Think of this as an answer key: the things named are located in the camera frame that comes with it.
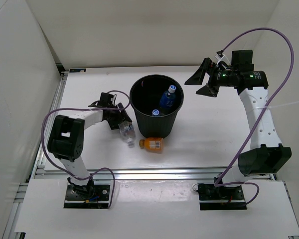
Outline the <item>orange white label clear bottle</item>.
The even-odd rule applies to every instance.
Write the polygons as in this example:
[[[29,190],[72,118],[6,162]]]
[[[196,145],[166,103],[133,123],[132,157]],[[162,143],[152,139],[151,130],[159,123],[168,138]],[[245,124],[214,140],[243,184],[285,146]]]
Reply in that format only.
[[[127,143],[128,147],[134,147],[136,134],[133,124],[129,121],[124,121],[119,124],[119,130],[124,142]]]

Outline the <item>blue label plastic bottle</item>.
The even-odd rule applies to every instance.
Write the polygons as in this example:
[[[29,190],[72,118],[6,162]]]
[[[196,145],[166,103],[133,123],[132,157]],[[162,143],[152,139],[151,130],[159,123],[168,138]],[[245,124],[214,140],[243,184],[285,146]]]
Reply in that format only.
[[[170,112],[176,99],[175,91],[176,86],[170,85],[169,89],[163,93],[159,102],[159,111],[162,115],[167,115]]]

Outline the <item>orange juice bottle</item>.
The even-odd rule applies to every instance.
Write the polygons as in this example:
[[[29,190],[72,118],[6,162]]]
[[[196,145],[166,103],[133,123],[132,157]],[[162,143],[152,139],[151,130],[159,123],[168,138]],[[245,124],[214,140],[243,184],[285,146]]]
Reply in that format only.
[[[149,137],[141,139],[139,141],[139,147],[150,152],[162,152],[163,150],[163,138]]]

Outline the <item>clear unlabelled plastic bottle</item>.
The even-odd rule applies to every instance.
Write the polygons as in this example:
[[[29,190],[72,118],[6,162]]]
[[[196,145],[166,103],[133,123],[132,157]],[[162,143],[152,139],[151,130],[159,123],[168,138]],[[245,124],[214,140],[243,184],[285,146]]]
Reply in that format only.
[[[164,113],[162,113],[160,110],[158,109],[154,109],[152,111],[152,114],[151,114],[153,117],[162,117],[164,116]]]

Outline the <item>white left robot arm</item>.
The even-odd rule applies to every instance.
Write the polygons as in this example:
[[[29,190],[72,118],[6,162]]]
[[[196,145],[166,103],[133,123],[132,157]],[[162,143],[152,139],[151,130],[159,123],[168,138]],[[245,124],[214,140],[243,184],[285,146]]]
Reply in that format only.
[[[111,130],[130,129],[131,118],[123,105],[112,105],[108,109],[94,108],[72,116],[58,115],[54,119],[47,150],[63,164],[70,176],[68,182],[83,199],[93,197],[95,188],[91,174],[81,157],[84,146],[84,131],[107,121]]]

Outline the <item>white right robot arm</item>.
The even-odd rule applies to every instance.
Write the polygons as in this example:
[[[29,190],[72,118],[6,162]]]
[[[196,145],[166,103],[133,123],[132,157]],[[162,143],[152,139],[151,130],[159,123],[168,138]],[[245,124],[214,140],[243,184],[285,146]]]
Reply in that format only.
[[[205,58],[199,69],[185,82],[201,85],[204,76],[209,80],[196,94],[216,97],[220,87],[233,87],[244,106],[250,133],[243,143],[250,150],[239,150],[233,162],[216,178],[214,194],[225,199],[232,187],[245,183],[253,176],[277,173],[291,158],[290,147],[279,138],[268,103],[268,81],[263,71],[256,71],[251,57],[238,57],[230,66]]]

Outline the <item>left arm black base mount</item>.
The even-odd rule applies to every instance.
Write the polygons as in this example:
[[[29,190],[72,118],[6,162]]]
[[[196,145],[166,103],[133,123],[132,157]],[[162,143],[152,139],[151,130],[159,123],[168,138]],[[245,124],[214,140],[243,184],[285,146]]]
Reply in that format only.
[[[89,181],[80,186],[67,179],[67,189],[63,208],[65,209],[108,209],[110,202],[110,188],[108,184],[95,184]]]

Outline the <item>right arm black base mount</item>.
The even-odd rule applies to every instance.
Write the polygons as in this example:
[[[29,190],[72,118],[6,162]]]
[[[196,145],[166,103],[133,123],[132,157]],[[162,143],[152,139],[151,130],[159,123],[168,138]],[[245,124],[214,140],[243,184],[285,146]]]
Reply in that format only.
[[[197,183],[192,187],[198,193],[201,211],[246,210],[246,201],[241,186],[215,187],[213,184]]]

